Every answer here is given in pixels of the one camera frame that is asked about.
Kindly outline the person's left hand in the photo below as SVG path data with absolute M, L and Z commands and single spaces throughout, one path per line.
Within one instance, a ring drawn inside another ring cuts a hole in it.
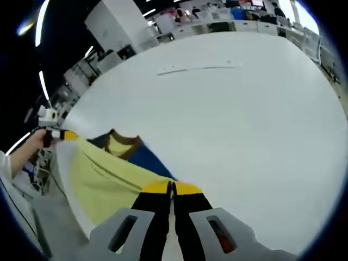
M 35 148 L 43 148 L 44 146 L 44 136 L 46 134 L 45 129 L 36 130 L 29 138 L 28 143 Z

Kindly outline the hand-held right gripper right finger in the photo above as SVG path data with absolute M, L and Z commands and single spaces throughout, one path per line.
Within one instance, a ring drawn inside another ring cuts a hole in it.
M 284 250 L 259 243 L 253 229 L 222 208 L 213 208 L 203 191 L 173 183 L 175 231 L 184 260 L 295 260 Z

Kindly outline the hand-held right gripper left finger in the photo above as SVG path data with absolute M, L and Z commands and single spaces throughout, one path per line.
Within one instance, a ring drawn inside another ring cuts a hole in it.
M 90 234 L 90 260 L 161 260 L 169 232 L 171 182 L 145 186 L 131 208 L 121 208 Z

